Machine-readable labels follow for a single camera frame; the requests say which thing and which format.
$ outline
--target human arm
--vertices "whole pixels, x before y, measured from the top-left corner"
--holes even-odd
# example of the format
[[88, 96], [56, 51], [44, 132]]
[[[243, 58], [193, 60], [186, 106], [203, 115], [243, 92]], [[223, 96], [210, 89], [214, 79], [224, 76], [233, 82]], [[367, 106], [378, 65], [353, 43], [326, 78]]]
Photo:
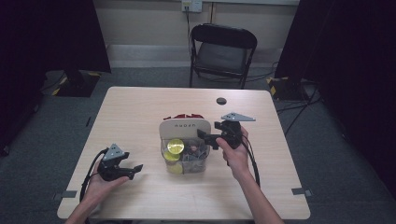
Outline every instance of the human arm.
[[[248, 132], [244, 127], [241, 127], [241, 129], [242, 135], [245, 136], [243, 141], [247, 146]], [[283, 223], [283, 220], [262, 193], [248, 169], [247, 149], [242, 144], [238, 148], [232, 149], [222, 138], [217, 138], [216, 142], [223, 149], [223, 158], [229, 163], [233, 177], [238, 181], [244, 192], [255, 223]]]
[[[99, 162], [95, 164], [93, 173], [97, 174]], [[93, 175], [81, 203], [77, 205], [66, 224], [84, 223], [91, 211], [101, 203], [114, 188], [129, 180], [128, 176], [120, 177], [113, 181], [105, 181], [100, 175]]]

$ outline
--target right hand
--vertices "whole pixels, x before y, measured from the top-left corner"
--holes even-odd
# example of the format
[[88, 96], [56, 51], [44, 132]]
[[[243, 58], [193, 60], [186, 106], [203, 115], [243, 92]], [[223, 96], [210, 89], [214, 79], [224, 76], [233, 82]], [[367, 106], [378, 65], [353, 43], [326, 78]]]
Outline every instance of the right hand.
[[[242, 141], [245, 146], [248, 146], [248, 131], [241, 126]], [[228, 162], [233, 171], [233, 177], [239, 180], [243, 174], [249, 173], [248, 169], [248, 149], [242, 144], [236, 149], [232, 149], [230, 145], [221, 137], [216, 139], [216, 142], [223, 149], [223, 159]]]

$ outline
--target chair seat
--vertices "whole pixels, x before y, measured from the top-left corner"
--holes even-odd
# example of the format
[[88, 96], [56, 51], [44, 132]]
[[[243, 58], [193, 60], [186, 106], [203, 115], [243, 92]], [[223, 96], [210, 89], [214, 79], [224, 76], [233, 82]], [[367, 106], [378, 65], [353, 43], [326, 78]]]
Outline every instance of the chair seat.
[[242, 75], [247, 59], [246, 52], [246, 49], [203, 43], [195, 66]]

